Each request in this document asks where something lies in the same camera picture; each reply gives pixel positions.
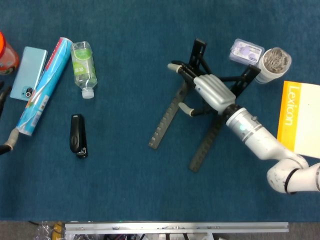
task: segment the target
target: red lid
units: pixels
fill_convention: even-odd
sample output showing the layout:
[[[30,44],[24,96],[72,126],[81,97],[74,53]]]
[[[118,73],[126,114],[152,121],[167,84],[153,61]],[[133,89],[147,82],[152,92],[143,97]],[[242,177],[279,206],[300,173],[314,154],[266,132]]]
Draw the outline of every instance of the red lid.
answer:
[[[6,40],[5,36],[0,32],[0,58],[5,51]]]

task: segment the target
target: black cable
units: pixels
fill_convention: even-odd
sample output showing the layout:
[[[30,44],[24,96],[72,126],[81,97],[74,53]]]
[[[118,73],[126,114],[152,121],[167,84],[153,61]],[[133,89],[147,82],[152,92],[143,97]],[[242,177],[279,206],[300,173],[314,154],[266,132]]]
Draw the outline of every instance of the black cable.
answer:
[[[34,222],[34,221],[28,221],[28,223],[33,224],[33,225],[36,225],[36,226],[40,226],[40,225],[41,225],[41,224],[36,223],[36,222]]]
[[[1,117],[2,111],[4,109],[7,95],[10,93],[11,89],[12,89],[12,87],[8,86],[3,92],[0,93],[0,117]]]

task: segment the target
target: book cover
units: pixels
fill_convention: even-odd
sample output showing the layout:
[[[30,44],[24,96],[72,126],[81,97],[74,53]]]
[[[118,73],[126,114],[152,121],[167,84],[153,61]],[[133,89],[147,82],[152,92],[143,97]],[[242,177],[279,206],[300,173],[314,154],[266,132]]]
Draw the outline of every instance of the book cover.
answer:
[[[284,81],[277,139],[291,151],[320,159],[320,86]]]

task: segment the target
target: light blue phone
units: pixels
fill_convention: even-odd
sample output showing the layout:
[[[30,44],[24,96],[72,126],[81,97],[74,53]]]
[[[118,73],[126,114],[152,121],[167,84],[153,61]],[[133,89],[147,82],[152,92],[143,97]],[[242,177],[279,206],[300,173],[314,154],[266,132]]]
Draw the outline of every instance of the light blue phone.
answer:
[[[47,50],[26,46],[10,97],[29,101],[45,66]]]

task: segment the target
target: blue table surface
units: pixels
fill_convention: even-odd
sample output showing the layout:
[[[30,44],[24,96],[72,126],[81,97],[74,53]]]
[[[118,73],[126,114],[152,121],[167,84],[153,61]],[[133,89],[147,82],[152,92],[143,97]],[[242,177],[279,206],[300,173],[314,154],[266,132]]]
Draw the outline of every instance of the blue table surface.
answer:
[[[284,79],[320,84],[317,0],[4,0],[0,30],[21,56],[25,46],[51,54],[59,37],[88,41],[98,85],[82,98],[71,59],[34,134],[0,157],[0,219],[79,221],[320,221],[320,194],[278,193],[261,161],[224,127],[198,173],[188,164],[212,117],[178,112],[158,150],[148,147],[182,83],[167,69],[188,61],[196,37],[218,76],[240,75],[229,60],[240,38],[290,53],[287,74],[253,82],[237,103],[276,135]],[[15,73],[0,76],[12,85]],[[198,106],[191,94],[186,102]],[[8,98],[0,119],[7,140],[26,102]],[[85,117],[89,156],[69,149],[71,115]],[[307,158],[310,164],[315,159]]]

